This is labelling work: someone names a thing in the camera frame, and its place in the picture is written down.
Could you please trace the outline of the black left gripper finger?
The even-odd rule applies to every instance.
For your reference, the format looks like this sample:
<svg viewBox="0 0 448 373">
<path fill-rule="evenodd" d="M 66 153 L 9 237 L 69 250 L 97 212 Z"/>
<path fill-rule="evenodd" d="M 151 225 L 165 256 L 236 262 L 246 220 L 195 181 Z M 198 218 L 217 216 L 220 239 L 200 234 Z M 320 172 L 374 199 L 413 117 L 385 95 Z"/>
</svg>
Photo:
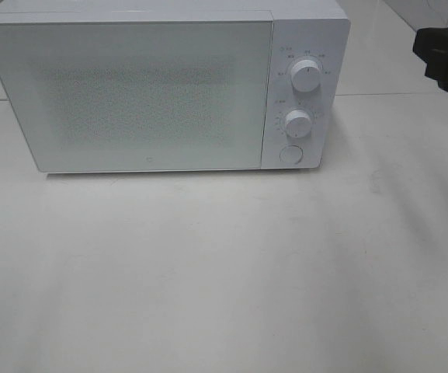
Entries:
<svg viewBox="0 0 448 373">
<path fill-rule="evenodd" d="M 426 27 L 417 30 L 412 51 L 424 62 L 448 56 L 448 27 Z"/>
</svg>

